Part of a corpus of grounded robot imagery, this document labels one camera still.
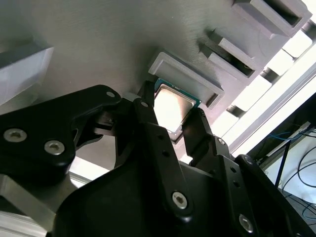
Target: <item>screw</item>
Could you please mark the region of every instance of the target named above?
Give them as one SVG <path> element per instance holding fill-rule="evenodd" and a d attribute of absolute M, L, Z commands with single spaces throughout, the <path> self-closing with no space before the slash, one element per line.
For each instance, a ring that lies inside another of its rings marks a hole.
<path fill-rule="evenodd" d="M 110 91 L 107 92 L 107 95 L 110 96 L 110 97 L 115 97 L 115 95 L 112 92 L 110 92 Z"/>
<path fill-rule="evenodd" d="M 19 128 L 11 128 L 4 132 L 3 137 L 8 142 L 23 142 L 26 139 L 27 134 Z"/>
<path fill-rule="evenodd" d="M 253 226 L 251 224 L 251 222 L 249 221 L 249 219 L 247 217 L 245 217 L 244 215 L 240 214 L 239 215 L 239 223 L 241 224 L 241 226 L 248 232 L 248 233 L 252 233 L 253 232 Z"/>
<path fill-rule="evenodd" d="M 226 143 L 223 141 L 223 139 L 222 138 L 217 138 L 217 140 L 222 144 L 222 145 L 225 145 Z"/>
<path fill-rule="evenodd" d="M 60 141 L 51 140 L 45 143 L 44 149 L 47 153 L 58 156 L 64 152 L 65 146 Z"/>
<path fill-rule="evenodd" d="M 142 106 L 148 107 L 148 104 L 146 104 L 145 102 L 141 102 Z"/>
<path fill-rule="evenodd" d="M 172 200 L 180 209 L 186 209 L 188 206 L 186 197 L 180 192 L 174 192 L 172 194 Z"/>
<path fill-rule="evenodd" d="M 246 161 L 248 164 L 252 164 L 252 161 L 251 161 L 251 159 L 250 159 L 249 157 L 244 156 L 243 158 L 245 159 L 245 161 Z"/>

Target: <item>bolt hole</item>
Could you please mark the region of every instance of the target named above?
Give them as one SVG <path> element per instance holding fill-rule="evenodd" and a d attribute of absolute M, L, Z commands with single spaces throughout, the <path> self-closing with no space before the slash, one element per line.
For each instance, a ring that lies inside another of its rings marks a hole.
<path fill-rule="evenodd" d="M 184 201 L 183 201 L 183 198 L 182 197 L 176 197 L 178 203 L 182 204 Z"/>
<path fill-rule="evenodd" d="M 238 182 L 236 182 L 235 180 L 233 181 L 234 185 L 237 187 L 237 188 L 240 188 L 240 185 Z"/>
<path fill-rule="evenodd" d="M 49 145 L 49 148 L 54 149 L 54 150 L 59 150 L 59 146 L 57 144 L 51 144 Z"/>
<path fill-rule="evenodd" d="M 165 157 L 169 157 L 169 156 L 170 156 L 169 152 L 167 152 L 167 151 L 162 151 L 162 154 L 163 154 Z"/>
<path fill-rule="evenodd" d="M 12 138 L 21 138 L 21 133 L 19 133 L 19 132 L 12 132 L 12 133 L 10 133 L 10 137 L 12 137 Z"/>

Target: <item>black cable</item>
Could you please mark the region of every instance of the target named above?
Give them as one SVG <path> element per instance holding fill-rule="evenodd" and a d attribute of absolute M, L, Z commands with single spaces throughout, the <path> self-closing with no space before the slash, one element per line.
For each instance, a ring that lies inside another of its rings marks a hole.
<path fill-rule="evenodd" d="M 309 167 L 309 166 L 311 166 L 311 165 L 313 165 L 313 164 L 316 164 L 316 162 L 313 162 L 313 163 L 311 163 L 311 164 L 308 164 L 308 165 L 304 166 L 303 168 L 299 169 L 299 171 L 301 171 L 301 170 L 303 170 L 303 169 L 306 169 L 307 167 Z M 299 171 L 296 171 L 296 172 L 285 182 L 285 184 L 284 184 L 283 187 L 282 187 L 282 193 L 283 193 L 283 194 L 284 194 L 284 188 L 285 188 L 285 186 L 288 184 L 288 182 L 290 182 L 291 179 L 293 179 L 293 177 L 294 177 L 295 175 L 297 175 L 297 174 L 299 173 Z"/>
<path fill-rule="evenodd" d="M 308 183 L 306 183 L 306 182 L 304 182 L 304 181 L 302 180 L 301 175 L 300 175 L 300 171 L 301 171 L 300 168 L 301 168 L 301 164 L 302 164 L 302 161 L 304 160 L 304 158 L 305 158 L 311 151 L 313 151 L 314 149 L 316 149 L 316 146 L 314 146 L 313 148 L 311 148 L 308 152 L 305 153 L 305 155 L 303 155 L 303 157 L 301 158 L 301 160 L 300 160 L 300 162 L 299 162 L 299 164 L 298 164 L 298 168 L 297 168 L 297 175 L 298 175 L 298 178 L 300 179 L 300 181 L 301 181 L 303 184 L 305 184 L 306 186 L 311 187 L 311 188 L 316 188 L 316 186 L 315 186 L 315 185 L 310 185 L 310 184 L 308 184 Z"/>
<path fill-rule="evenodd" d="M 284 165 L 285 165 L 285 161 L 286 161 L 286 158 L 287 158 L 288 151 L 290 150 L 290 146 L 291 146 L 291 141 L 288 141 L 286 143 L 286 145 L 285 145 L 285 150 L 284 150 L 284 153 L 283 153 L 283 157 L 282 157 L 280 168 L 278 169 L 278 173 L 277 173 L 277 177 L 276 177 L 276 183 L 275 183 L 276 187 L 278 187 L 279 184 L 280 184 L 283 168 L 284 168 Z"/>
<path fill-rule="evenodd" d="M 311 136 L 311 135 L 308 135 L 308 134 L 302 134 L 303 136 L 307 136 L 307 137 L 314 137 L 314 136 Z"/>
<path fill-rule="evenodd" d="M 309 203 L 308 206 L 305 207 L 305 209 L 304 209 L 303 212 L 302 212 L 302 216 L 304 216 L 304 217 L 305 217 L 306 219 L 308 219 L 308 220 L 313 220 L 313 221 L 315 221 L 315 220 L 316 220 L 315 217 L 309 217 L 309 216 L 306 216 L 306 215 L 305 215 L 305 212 L 306 212 L 307 210 L 310 211 L 312 214 L 315 215 L 315 213 L 313 213 L 313 212 L 309 209 L 310 206 L 311 206 L 311 204 Z"/>

